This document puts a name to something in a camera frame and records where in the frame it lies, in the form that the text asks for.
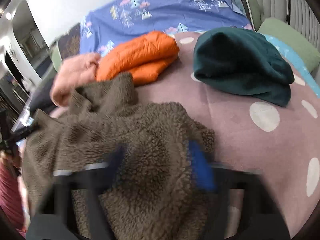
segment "jacket sleeve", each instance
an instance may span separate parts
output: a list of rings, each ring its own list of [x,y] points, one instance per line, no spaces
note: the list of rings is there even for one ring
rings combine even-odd
[[[24,216],[18,179],[0,162],[0,206],[12,225],[23,230]]]

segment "person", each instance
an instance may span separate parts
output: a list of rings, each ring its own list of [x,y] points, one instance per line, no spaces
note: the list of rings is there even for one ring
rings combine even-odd
[[[13,156],[1,151],[0,155],[0,206],[8,220],[25,238],[22,198],[19,191],[18,177],[21,157],[18,146],[13,150]]]

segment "bed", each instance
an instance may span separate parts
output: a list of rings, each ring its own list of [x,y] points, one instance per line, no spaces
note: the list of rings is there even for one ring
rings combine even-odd
[[[134,21],[133,17],[141,17],[141,22],[156,19],[157,12],[153,13],[156,9],[152,8],[150,1],[152,0],[116,0],[91,12],[66,35],[58,38],[52,51],[60,56],[59,62],[89,51],[105,55],[117,44],[149,31],[135,28],[139,22]],[[319,23],[311,9],[308,14],[311,19],[309,24],[316,28],[306,31],[306,20],[303,19],[307,16],[301,10],[301,4],[308,6],[305,0],[291,0],[290,12],[289,0],[249,1],[210,0],[209,5],[208,0],[196,0],[191,6],[206,12],[218,4],[220,10],[228,8],[237,13],[236,20],[233,21],[235,24],[224,24],[255,30],[259,29],[265,18],[275,17],[285,22],[289,20],[289,15],[290,25],[314,47],[320,48],[317,31]],[[129,10],[134,10],[134,14],[127,14]],[[108,14],[109,19],[101,19],[103,14]],[[289,105],[282,108],[252,97],[239,97],[213,90],[194,78],[192,52],[201,33],[215,26],[208,24],[210,20],[199,26],[183,20],[185,22],[179,20],[161,24],[159,30],[177,41],[180,47],[179,60],[162,73],[157,82],[138,87],[139,100],[142,103],[180,102],[192,118],[214,129],[218,137],[217,160],[234,169],[261,172],[279,203],[291,237],[313,239],[311,233],[318,228],[315,221],[320,217],[317,212],[320,199],[320,188],[317,184],[320,175],[317,123],[320,111],[319,86],[297,53],[278,39],[266,36],[290,62],[294,72],[295,83],[291,86],[292,99]],[[117,35],[105,35],[110,34],[110,30],[116,30]],[[231,216],[235,221],[241,210],[237,196],[235,194],[230,205]],[[235,232],[236,222],[230,227],[229,236]]]

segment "pink garment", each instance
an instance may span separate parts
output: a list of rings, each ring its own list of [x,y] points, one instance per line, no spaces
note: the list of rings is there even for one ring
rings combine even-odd
[[[52,102],[57,106],[68,106],[73,88],[95,81],[100,58],[100,54],[93,52],[67,58],[54,79],[50,91]]]
[[[14,178],[9,169],[0,163],[0,206],[8,220],[25,237],[22,200],[19,192],[18,179]]]

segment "polka dot sheet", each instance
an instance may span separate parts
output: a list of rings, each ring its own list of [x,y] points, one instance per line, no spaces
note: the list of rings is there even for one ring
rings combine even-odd
[[[230,168],[262,175],[293,237],[320,198],[320,88],[287,45],[266,36],[287,56],[295,81],[287,107],[215,90],[193,74],[199,33],[177,33],[179,60],[157,82],[137,88],[142,103],[180,102],[189,116],[216,133],[215,158]],[[232,203],[239,203],[233,196]],[[231,210],[241,210],[239,204]]]

